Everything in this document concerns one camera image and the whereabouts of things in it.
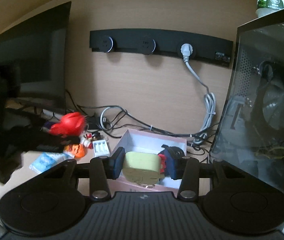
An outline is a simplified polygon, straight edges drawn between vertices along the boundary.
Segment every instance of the tree illustration on label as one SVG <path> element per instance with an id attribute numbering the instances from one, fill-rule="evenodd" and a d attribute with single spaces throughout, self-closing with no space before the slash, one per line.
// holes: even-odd
<path id="1" fill-rule="evenodd" d="M 259 8 L 265 8 L 266 6 L 266 1 L 265 0 L 258 0 L 258 9 Z"/>
<path id="2" fill-rule="evenodd" d="M 283 9 L 283 2 L 282 0 L 267 0 L 266 8 L 280 10 Z"/>

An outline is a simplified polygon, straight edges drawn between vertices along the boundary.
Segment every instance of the open cardboard box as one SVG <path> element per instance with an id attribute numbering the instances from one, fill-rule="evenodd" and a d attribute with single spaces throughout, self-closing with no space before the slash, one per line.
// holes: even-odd
<path id="1" fill-rule="evenodd" d="M 123 147 L 125 152 L 133 151 L 158 154 L 163 150 L 163 144 L 179 147 L 186 155 L 186 139 L 134 129 L 128 129 L 125 132 L 111 154 L 113 154 L 118 147 Z M 160 179 L 159 183 L 153 187 L 144 187 L 127 181 L 121 172 L 117 180 L 108 180 L 108 183 L 112 194 L 115 191 L 172 191 L 176 195 L 181 184 L 181 179 L 173 180 L 170 177 L 165 177 L 164 179 Z"/>

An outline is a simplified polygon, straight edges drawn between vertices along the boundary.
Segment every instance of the silver screw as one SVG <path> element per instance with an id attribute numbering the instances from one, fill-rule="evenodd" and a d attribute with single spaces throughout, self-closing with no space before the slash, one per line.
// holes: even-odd
<path id="1" fill-rule="evenodd" d="M 102 198 L 105 198 L 107 197 L 108 193 L 105 191 L 105 190 L 97 190 L 97 191 L 94 191 L 92 196 L 96 199 L 102 199 Z"/>
<path id="2" fill-rule="evenodd" d="M 183 190 L 180 193 L 180 196 L 182 198 L 185 198 L 185 199 L 191 199 L 191 198 L 196 197 L 196 193 L 194 191 L 192 191 L 192 190 Z"/>

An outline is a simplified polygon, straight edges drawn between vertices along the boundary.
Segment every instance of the ribbed black surface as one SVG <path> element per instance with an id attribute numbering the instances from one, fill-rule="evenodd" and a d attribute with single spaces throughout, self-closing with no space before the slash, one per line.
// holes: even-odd
<path id="1" fill-rule="evenodd" d="M 3 240 L 27 237 L 8 233 Z M 176 200 L 171 192 L 118 192 L 105 203 L 91 206 L 74 227 L 54 236 L 33 240 L 284 240 L 274 232 L 266 236 L 243 237 L 226 233 L 210 224 L 194 203 Z"/>

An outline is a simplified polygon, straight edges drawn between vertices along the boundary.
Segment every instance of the blue plastic package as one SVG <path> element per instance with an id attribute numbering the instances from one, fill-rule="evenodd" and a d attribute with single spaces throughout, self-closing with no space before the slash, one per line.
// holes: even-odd
<path id="1" fill-rule="evenodd" d="M 43 152 L 29 168 L 40 174 L 53 166 L 61 163 L 64 160 L 73 159 L 74 156 L 70 153 L 47 153 Z"/>

